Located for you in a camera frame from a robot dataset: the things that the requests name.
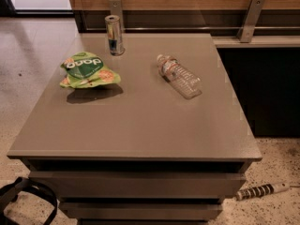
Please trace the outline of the clear plastic water bottle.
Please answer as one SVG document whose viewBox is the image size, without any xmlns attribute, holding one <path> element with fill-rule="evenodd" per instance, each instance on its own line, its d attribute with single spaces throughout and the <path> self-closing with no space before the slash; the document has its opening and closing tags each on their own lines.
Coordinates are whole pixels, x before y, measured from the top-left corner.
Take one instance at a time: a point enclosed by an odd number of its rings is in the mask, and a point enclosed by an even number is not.
<svg viewBox="0 0 300 225">
<path fill-rule="evenodd" d="M 160 54 L 157 57 L 159 74 L 186 99 L 192 99 L 202 93 L 201 79 L 193 72 L 182 66 L 170 55 Z"/>
</svg>

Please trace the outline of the grey drawer cabinet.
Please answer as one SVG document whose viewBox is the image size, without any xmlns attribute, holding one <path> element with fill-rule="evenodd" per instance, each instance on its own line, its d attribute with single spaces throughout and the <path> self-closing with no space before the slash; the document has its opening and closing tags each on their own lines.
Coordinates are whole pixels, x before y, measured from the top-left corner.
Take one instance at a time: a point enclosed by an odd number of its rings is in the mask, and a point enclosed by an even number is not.
<svg viewBox="0 0 300 225">
<path fill-rule="evenodd" d="M 207 34 L 127 34 L 110 54 L 102 35 L 77 37 L 116 71 L 105 88 L 62 88 L 56 70 L 14 144 L 33 180 L 50 187 L 80 225 L 200 225 L 245 183 L 261 159 L 213 39 Z M 197 75 L 186 99 L 159 74 L 170 55 Z"/>
</svg>

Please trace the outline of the green chip bag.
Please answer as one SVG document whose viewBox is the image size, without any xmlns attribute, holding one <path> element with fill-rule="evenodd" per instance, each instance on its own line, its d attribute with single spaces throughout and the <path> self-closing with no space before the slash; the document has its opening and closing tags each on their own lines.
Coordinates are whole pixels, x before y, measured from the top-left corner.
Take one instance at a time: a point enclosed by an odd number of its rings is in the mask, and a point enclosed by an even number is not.
<svg viewBox="0 0 300 225">
<path fill-rule="evenodd" d="M 77 52 L 66 59 L 61 68 L 66 72 L 60 82 L 64 88 L 84 89 L 121 82 L 120 75 L 91 52 Z"/>
</svg>

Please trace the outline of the silver blue energy drink can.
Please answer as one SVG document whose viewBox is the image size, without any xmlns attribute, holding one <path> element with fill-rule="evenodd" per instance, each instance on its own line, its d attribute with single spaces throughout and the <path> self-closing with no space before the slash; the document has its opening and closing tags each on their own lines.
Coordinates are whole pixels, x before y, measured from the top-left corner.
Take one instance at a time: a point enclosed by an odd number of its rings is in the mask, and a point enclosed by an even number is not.
<svg viewBox="0 0 300 225">
<path fill-rule="evenodd" d="M 120 18 L 117 15 L 109 15 L 105 18 L 105 23 L 111 55 L 123 54 L 125 48 L 123 46 Z"/>
</svg>

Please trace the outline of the left metal wall bracket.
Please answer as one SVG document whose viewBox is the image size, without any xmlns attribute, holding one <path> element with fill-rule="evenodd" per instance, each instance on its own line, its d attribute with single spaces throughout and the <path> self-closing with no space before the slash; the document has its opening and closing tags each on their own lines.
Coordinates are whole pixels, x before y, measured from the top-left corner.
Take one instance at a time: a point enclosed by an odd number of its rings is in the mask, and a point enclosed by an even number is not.
<svg viewBox="0 0 300 225">
<path fill-rule="evenodd" d="M 112 15 L 119 17 L 121 30 L 124 30 L 122 0 L 109 0 L 109 8 Z"/>
</svg>

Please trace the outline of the metal wall bracket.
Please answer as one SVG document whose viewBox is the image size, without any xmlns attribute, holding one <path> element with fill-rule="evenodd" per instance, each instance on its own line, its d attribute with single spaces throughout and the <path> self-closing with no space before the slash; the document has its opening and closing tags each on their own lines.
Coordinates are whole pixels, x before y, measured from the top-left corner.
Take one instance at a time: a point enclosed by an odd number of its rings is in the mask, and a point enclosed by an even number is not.
<svg viewBox="0 0 300 225">
<path fill-rule="evenodd" d="M 264 3 L 265 0 L 250 0 L 245 19 L 237 33 L 241 43 L 249 43 L 252 40 Z"/>
<path fill-rule="evenodd" d="M 124 30 L 122 0 L 109 0 L 109 8 L 112 15 L 119 17 L 121 30 Z"/>
</svg>

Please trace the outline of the right metal wall bracket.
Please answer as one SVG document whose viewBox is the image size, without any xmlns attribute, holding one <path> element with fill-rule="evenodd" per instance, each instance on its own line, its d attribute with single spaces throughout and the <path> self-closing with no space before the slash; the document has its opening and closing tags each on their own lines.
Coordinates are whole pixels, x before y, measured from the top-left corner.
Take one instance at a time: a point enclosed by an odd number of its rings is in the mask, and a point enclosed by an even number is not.
<svg viewBox="0 0 300 225">
<path fill-rule="evenodd" d="M 241 43 L 249 43 L 252 40 L 264 3 L 265 0 L 250 0 L 245 19 L 237 33 Z"/>
</svg>

